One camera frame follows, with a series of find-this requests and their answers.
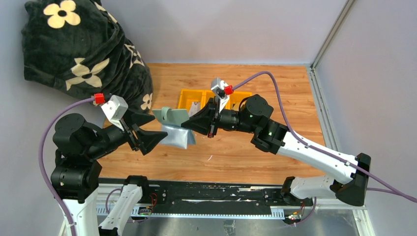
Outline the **green card holder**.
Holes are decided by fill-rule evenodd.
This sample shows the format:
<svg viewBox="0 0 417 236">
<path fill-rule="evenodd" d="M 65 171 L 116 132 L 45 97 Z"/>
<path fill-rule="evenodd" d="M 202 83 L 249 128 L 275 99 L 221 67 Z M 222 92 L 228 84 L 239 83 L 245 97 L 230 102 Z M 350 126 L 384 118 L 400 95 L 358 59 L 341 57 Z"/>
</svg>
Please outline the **green card holder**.
<svg viewBox="0 0 417 236">
<path fill-rule="evenodd" d="M 161 131 L 167 132 L 167 136 L 160 142 L 161 145 L 187 149 L 190 145 L 196 145 L 195 134 L 192 130 L 181 125 L 189 120 L 186 109 L 172 109 L 162 107 L 152 109 L 152 113 L 161 124 Z"/>
</svg>

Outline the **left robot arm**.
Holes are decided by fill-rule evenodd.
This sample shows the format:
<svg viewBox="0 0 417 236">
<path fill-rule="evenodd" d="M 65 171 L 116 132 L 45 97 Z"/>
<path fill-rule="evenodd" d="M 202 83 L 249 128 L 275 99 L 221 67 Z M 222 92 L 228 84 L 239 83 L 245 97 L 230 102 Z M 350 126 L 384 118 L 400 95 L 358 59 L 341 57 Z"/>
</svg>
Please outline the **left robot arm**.
<svg viewBox="0 0 417 236">
<path fill-rule="evenodd" d="M 128 176 L 107 218 L 101 223 L 97 220 L 96 201 L 102 170 L 98 160 L 124 144 L 129 144 L 133 151 L 150 153 L 167 136 L 163 131 L 141 128 L 153 120 L 153 115 L 132 112 L 122 116 L 121 127 L 100 128 L 77 113 L 58 120 L 53 135 L 57 146 L 56 166 L 50 178 L 70 235 L 120 236 L 137 203 L 149 204 L 148 213 L 151 213 L 160 202 L 147 177 Z"/>
</svg>

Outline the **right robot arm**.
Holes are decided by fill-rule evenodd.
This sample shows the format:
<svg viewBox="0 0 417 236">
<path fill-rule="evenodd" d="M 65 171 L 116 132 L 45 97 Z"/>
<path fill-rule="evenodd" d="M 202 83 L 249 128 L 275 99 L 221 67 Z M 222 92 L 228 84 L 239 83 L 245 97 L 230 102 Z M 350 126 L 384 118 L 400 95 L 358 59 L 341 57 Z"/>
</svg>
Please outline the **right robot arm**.
<svg viewBox="0 0 417 236">
<path fill-rule="evenodd" d="M 287 156 L 325 173 L 318 177 L 287 177 L 280 190 L 286 202 L 306 198 L 331 198 L 361 207 L 364 205 L 371 157 L 337 152 L 305 137 L 270 118 L 273 107 L 258 94 L 243 99 L 239 110 L 219 109 L 211 98 L 182 128 L 212 138 L 218 129 L 251 133 L 251 143 L 267 153 Z"/>
</svg>

